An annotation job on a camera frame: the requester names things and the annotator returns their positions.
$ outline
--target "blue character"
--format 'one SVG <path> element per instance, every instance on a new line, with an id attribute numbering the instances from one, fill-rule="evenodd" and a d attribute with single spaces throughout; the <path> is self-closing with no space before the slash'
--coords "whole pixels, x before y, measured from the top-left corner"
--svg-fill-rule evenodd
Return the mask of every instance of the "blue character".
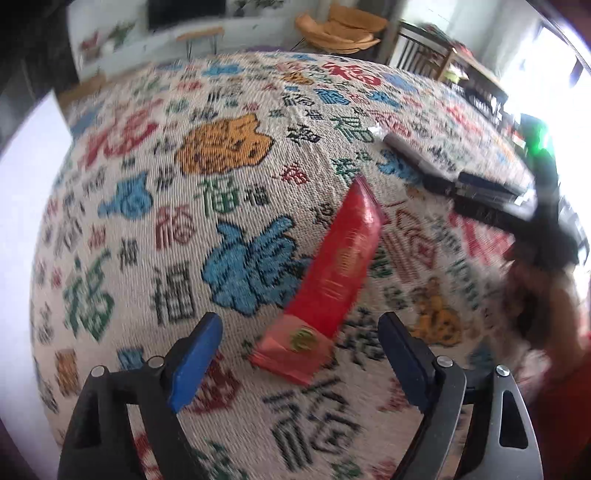
<path id="1" fill-rule="evenodd" d="M 244 72 L 244 69 L 241 68 L 238 63 L 229 63 L 228 65 L 214 63 L 207 70 L 204 70 L 202 75 L 208 77 L 217 77 L 219 75 L 237 75 L 240 72 Z"/>
<path id="2" fill-rule="evenodd" d="M 101 107 L 103 106 L 103 103 L 104 102 L 101 102 L 98 105 L 89 108 L 80 116 L 76 123 L 72 125 L 72 127 L 70 128 L 70 132 L 72 132 L 74 140 L 78 140 L 86 131 L 86 129 L 95 122 L 96 116 L 98 115 Z"/>
<path id="3" fill-rule="evenodd" d="M 156 65 L 156 70 L 164 70 L 165 72 L 179 72 L 184 69 L 184 63 L 178 60 L 166 61 Z"/>
<path id="4" fill-rule="evenodd" d="M 391 99 L 384 92 L 373 91 L 370 95 L 367 95 L 367 98 L 369 98 L 370 100 L 375 100 L 376 102 L 385 103 L 386 105 L 393 106 L 394 108 L 400 108 L 400 103 L 398 103 L 396 100 Z"/>
<path id="5" fill-rule="evenodd" d="M 315 88 L 314 91 L 324 103 L 337 103 L 339 105 L 348 105 L 351 103 L 351 101 L 347 100 L 338 90 Z"/>
<path id="6" fill-rule="evenodd" d="M 311 258 L 295 259 L 296 243 L 284 233 L 294 226 L 284 215 L 251 241 L 232 223 L 219 222 L 222 243 L 209 254 L 201 277 L 212 290 L 212 301 L 245 316 L 262 305 L 285 307 L 300 286 Z"/>
<path id="7" fill-rule="evenodd" d="M 117 358 L 119 358 L 121 370 L 142 368 L 144 364 L 144 347 L 120 348 L 117 350 Z"/>
<path id="8" fill-rule="evenodd" d="M 382 77 L 394 85 L 398 90 L 403 90 L 408 93 L 418 93 L 418 90 L 415 87 L 413 87 L 399 75 L 395 75 L 393 73 L 383 73 Z"/>
<path id="9" fill-rule="evenodd" d="M 291 58 L 299 61 L 316 61 L 314 57 L 310 57 L 307 53 L 296 53 Z"/>
<path id="10" fill-rule="evenodd" d="M 148 172 L 143 171 L 136 177 L 117 182 L 117 190 L 109 203 L 100 203 L 100 218 L 115 214 L 123 215 L 128 220 L 142 218 L 152 208 L 152 194 L 146 190 Z"/>
<path id="11" fill-rule="evenodd" d="M 404 160 L 400 160 L 393 152 L 384 149 L 381 154 L 388 160 L 387 163 L 377 163 L 378 169 L 385 175 L 396 175 L 399 179 L 409 181 L 414 185 L 421 183 L 418 174 L 409 167 Z"/>
<path id="12" fill-rule="evenodd" d="M 470 366 L 477 369 L 490 370 L 494 368 L 496 365 L 495 357 L 492 354 L 491 346 L 486 337 L 470 352 L 468 361 L 470 362 Z"/>

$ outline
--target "red packet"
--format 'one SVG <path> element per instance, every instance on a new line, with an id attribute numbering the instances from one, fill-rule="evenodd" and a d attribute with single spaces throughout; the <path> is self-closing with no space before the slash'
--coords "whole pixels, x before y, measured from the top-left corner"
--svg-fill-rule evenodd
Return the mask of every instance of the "red packet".
<path id="1" fill-rule="evenodd" d="M 309 385 L 330 361 L 335 334 L 355 302 L 384 220 L 367 181 L 357 176 L 299 291 L 252 353 L 254 365 Z"/>

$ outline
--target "gold emblem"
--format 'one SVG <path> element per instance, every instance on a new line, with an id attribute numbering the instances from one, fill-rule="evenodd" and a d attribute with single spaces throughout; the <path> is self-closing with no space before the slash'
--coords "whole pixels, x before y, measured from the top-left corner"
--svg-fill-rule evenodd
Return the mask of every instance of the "gold emblem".
<path id="1" fill-rule="evenodd" d="M 302 327 L 291 334 L 290 346 L 294 352 L 306 352 L 313 350 L 318 344 L 316 333 L 313 329 Z"/>

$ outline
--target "orange cloud motif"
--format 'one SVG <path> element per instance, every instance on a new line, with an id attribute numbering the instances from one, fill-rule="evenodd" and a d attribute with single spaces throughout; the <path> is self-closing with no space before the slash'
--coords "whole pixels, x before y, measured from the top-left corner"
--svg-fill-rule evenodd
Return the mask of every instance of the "orange cloud motif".
<path id="1" fill-rule="evenodd" d="M 258 165 L 273 145 L 269 135 L 255 131 L 260 124 L 256 115 L 249 113 L 199 125 L 185 136 L 174 161 L 185 175 L 225 173 Z"/>

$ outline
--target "wooden chair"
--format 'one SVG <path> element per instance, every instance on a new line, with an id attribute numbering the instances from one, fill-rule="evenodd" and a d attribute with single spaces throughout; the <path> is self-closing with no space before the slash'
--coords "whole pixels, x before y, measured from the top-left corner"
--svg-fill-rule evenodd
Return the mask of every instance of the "wooden chair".
<path id="1" fill-rule="evenodd" d="M 301 42 L 329 53 L 351 54 L 380 42 L 374 33 L 383 30 L 388 21 L 355 8 L 331 4 L 329 19 L 319 24 L 307 13 L 295 19 L 295 26 L 304 36 Z"/>
<path id="2" fill-rule="evenodd" d="M 400 22 L 392 54 L 395 64 L 392 66 L 437 80 L 442 68 L 447 68 L 445 64 L 451 49 L 446 40 L 431 32 Z"/>

